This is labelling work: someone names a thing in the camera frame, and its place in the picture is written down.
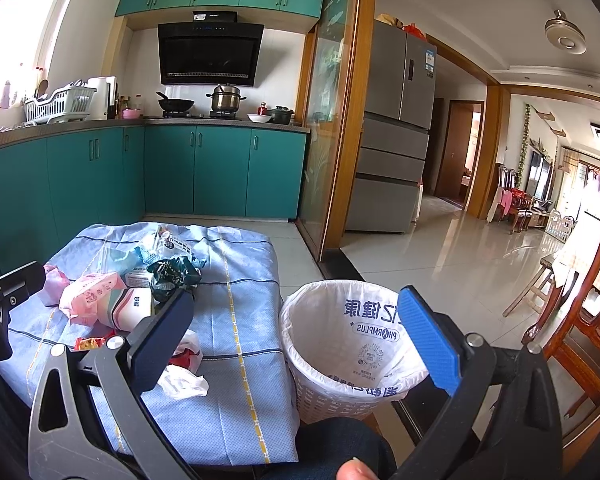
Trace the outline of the person's right hand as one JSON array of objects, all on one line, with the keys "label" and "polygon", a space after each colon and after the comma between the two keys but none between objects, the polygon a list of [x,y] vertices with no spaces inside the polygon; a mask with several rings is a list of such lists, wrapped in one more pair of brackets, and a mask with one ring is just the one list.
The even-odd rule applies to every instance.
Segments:
[{"label": "person's right hand", "polygon": [[378,477],[366,463],[353,457],[340,466],[336,480],[378,480]]}]

